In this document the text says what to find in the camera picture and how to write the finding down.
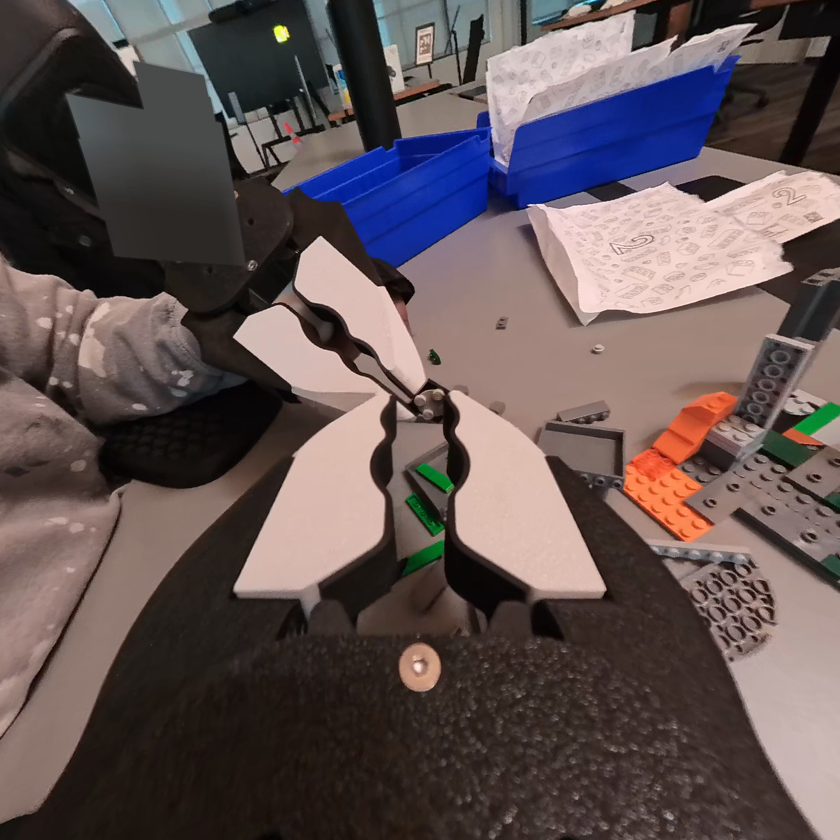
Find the grey lego baseplate build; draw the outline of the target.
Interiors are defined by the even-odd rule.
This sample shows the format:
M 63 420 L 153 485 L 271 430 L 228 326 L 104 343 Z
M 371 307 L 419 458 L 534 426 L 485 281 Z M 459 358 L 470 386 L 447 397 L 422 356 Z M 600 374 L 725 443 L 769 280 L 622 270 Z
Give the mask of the grey lego baseplate build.
M 720 473 L 686 499 L 708 523 L 735 516 L 838 588 L 838 445 L 776 426 L 838 320 L 838 269 L 805 279 L 780 329 L 767 334 L 732 415 L 700 457 Z

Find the black jacket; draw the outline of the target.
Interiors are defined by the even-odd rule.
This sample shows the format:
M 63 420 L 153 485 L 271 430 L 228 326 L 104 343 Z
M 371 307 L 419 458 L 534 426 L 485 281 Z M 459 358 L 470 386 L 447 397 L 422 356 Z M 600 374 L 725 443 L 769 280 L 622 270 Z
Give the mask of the black jacket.
M 140 105 L 134 77 L 69 3 L 1 2 L 2 252 L 112 256 L 68 95 Z

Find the person's left forearm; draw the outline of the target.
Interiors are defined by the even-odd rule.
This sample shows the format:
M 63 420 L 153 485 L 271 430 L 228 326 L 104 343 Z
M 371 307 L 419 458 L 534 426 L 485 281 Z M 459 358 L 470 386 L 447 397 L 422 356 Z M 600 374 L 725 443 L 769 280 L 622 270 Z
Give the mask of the person's left forearm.
M 17 378 L 97 426 L 168 413 L 245 378 L 203 361 L 185 308 L 97 298 L 1 263 L 2 379 Z

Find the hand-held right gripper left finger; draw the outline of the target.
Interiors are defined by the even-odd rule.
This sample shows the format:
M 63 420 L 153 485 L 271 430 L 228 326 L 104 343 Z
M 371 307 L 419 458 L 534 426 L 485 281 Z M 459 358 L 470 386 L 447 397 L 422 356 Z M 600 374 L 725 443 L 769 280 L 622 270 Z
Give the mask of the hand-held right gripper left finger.
M 397 578 L 396 399 L 375 395 L 301 446 L 234 584 L 239 599 L 366 607 Z

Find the thin light grey lego plate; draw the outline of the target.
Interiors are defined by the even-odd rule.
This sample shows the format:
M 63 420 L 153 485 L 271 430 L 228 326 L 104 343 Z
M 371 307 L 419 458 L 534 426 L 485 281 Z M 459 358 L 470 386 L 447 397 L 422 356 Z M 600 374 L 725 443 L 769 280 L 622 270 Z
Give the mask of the thin light grey lego plate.
M 752 553 L 738 545 L 719 545 L 707 542 L 647 540 L 648 547 L 659 557 L 667 560 L 694 562 L 700 564 L 749 565 Z

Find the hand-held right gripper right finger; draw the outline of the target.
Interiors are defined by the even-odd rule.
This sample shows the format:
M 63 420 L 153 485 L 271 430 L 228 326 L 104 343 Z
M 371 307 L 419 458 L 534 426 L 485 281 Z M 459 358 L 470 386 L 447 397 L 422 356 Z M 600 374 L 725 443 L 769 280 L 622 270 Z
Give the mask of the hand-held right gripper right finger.
M 483 613 L 501 602 L 594 600 L 606 585 L 536 444 L 462 392 L 444 400 L 444 571 Z

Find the orange lego slope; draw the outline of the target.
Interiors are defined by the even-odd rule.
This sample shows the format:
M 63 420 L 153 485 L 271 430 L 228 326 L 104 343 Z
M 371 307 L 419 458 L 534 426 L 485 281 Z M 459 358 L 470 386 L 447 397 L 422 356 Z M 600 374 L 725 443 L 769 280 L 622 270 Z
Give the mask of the orange lego slope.
M 666 430 L 657 437 L 652 449 L 675 464 L 699 452 L 714 426 L 732 414 L 739 399 L 727 392 L 703 395 L 686 405 Z

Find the dark grey lego window frame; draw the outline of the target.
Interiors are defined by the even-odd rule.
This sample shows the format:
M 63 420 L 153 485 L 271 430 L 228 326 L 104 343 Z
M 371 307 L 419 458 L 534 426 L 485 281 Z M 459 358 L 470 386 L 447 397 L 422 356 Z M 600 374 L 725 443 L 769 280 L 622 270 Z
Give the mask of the dark grey lego window frame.
M 537 436 L 546 456 L 560 458 L 602 497 L 622 490 L 625 480 L 625 431 L 575 423 L 547 422 Z

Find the dark grey half-round lego plate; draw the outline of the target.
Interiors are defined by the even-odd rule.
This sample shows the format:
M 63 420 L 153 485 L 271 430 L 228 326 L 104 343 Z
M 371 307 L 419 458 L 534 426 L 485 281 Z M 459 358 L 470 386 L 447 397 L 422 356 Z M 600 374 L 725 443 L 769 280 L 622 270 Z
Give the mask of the dark grey half-round lego plate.
M 778 624 L 774 594 L 749 554 L 712 551 L 710 561 L 692 563 L 677 580 L 729 663 L 771 640 Z

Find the green lego plate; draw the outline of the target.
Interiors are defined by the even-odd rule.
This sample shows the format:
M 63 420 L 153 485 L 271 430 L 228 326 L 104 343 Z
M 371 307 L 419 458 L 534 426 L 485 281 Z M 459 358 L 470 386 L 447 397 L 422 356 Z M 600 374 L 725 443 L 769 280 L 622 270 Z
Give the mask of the green lego plate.
M 438 540 L 407 556 L 401 561 L 401 577 L 419 572 L 431 564 L 441 560 L 445 555 L 445 541 Z
M 405 499 L 405 504 L 430 534 L 436 536 L 445 530 L 445 523 L 438 516 L 437 511 L 431 511 L 417 494 L 413 493 L 408 496 Z

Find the person's bleached grey clothing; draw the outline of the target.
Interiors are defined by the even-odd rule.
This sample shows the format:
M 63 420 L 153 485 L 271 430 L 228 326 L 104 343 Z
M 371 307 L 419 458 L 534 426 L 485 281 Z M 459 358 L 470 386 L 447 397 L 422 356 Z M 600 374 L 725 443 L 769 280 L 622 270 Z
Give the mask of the person's bleached grey clothing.
M 1 733 L 29 691 L 108 547 L 119 497 L 100 441 L 6 370 L 1 393 Z

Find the black pole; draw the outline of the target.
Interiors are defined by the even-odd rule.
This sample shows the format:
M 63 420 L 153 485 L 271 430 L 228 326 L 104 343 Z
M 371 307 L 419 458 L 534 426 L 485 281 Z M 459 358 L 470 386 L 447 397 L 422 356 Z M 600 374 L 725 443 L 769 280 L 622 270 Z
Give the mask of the black pole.
M 328 1 L 335 44 L 366 151 L 402 137 L 372 1 Z

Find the orange lego plate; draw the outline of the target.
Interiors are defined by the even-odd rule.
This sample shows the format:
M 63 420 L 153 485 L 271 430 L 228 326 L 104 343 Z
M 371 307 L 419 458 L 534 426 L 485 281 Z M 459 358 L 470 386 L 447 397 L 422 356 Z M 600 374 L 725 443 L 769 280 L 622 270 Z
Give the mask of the orange lego plate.
M 637 455 L 625 467 L 625 496 L 683 542 L 698 540 L 713 528 L 711 522 L 686 504 L 699 490 L 698 482 L 653 448 Z

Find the white printed paper bag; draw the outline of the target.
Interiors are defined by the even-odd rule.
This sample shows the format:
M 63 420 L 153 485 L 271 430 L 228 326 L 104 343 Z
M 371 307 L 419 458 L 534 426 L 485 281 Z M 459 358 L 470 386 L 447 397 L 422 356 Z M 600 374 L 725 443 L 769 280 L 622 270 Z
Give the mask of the white printed paper bag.
M 668 183 L 527 213 L 554 284 L 584 326 L 603 312 L 665 312 L 793 269 L 782 245 Z
M 839 184 L 815 171 L 777 171 L 708 205 L 782 245 L 837 221 Z

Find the small grey studded lego piece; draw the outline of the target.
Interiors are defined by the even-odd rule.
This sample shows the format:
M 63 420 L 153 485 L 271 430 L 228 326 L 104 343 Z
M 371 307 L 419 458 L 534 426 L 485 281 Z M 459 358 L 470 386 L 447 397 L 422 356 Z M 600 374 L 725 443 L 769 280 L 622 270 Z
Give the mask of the small grey studded lego piece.
M 448 389 L 432 381 L 428 381 L 426 386 L 414 396 L 411 411 L 419 423 L 439 423 L 443 418 Z

